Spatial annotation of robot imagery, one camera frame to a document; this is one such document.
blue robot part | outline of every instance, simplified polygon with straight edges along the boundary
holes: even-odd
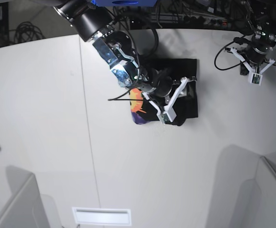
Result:
[[[97,6],[154,6],[157,0],[92,0]]]

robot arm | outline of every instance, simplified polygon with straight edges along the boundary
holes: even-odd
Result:
[[[241,75],[248,75],[248,81],[252,84],[261,85],[263,73],[271,66],[276,66],[274,59],[267,59],[266,55],[276,48],[276,26],[266,14],[266,5],[254,1],[252,7],[248,0],[241,1],[247,10],[246,21],[253,31],[251,40],[235,38],[234,42],[246,48],[225,48],[233,53],[241,61]]]
[[[168,68],[157,71],[147,65],[141,66],[139,59],[142,56],[137,53],[130,35],[116,30],[118,18],[113,19],[106,8],[96,7],[86,0],[55,1],[58,1],[58,5],[54,6],[56,12],[69,21],[85,42],[92,43],[117,78],[118,84],[128,92],[133,88],[140,89],[144,98],[157,110],[158,119],[164,124],[172,123],[177,116],[173,109],[175,101],[179,97],[190,96],[186,85],[196,81],[196,78],[172,80]],[[125,13],[122,17],[129,16],[127,14],[145,20],[133,12]],[[155,36],[152,52],[155,52],[158,34],[154,28],[151,29]]]

white table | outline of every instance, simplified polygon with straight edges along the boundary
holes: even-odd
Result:
[[[78,36],[0,49],[0,165],[34,172],[65,227],[71,206],[131,209],[134,228],[228,227],[259,155],[276,152],[276,69],[262,86],[216,70],[235,32],[158,32],[160,57],[198,59],[199,118],[181,127],[135,125],[128,102],[108,102],[124,90]]]

white panel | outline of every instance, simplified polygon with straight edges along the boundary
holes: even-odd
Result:
[[[257,167],[256,182],[259,196],[251,196],[242,228],[276,228],[276,173],[265,158]]]
[[[0,146],[0,166],[35,173],[62,226],[73,205],[99,207],[79,36],[0,48]]]
[[[73,213],[78,224],[131,226],[131,213],[129,209],[73,208]]]

metal bracket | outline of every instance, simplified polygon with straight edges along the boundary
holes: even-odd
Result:
[[[249,26],[256,33],[256,35],[261,35],[262,27],[257,26],[257,28],[255,28],[255,26],[253,25],[253,23],[251,21],[251,14],[254,12],[250,6],[250,3],[246,0],[243,0],[243,1],[241,1],[241,4],[244,5],[247,10],[246,20],[247,20]]]
[[[263,79],[263,73],[270,68],[276,61],[274,59],[270,59],[269,63],[267,64],[267,66],[265,66],[260,72],[257,72],[256,69],[253,69],[244,59],[243,56],[241,56],[238,52],[237,49],[235,47],[232,47],[230,50],[233,55],[238,58],[247,68],[247,70],[249,71],[249,75],[248,75],[248,82],[252,83],[252,84],[256,84],[256,85],[261,85],[262,83],[262,79]]]
[[[196,81],[196,78],[193,78],[193,80],[190,80],[187,77],[183,77],[180,80],[180,85],[179,87],[175,90],[173,96],[171,97],[171,99],[169,100],[168,104],[166,106],[163,107],[163,111],[160,110],[159,106],[153,102],[150,101],[150,97],[148,95],[148,93],[144,92],[142,93],[143,96],[150,102],[150,104],[157,110],[157,117],[158,119],[165,124],[166,122],[173,122],[176,118],[176,113],[173,109],[173,105],[175,103],[175,101],[177,100],[177,98],[179,98],[179,96],[181,95],[181,92],[186,89],[186,86],[189,82],[192,81]]]

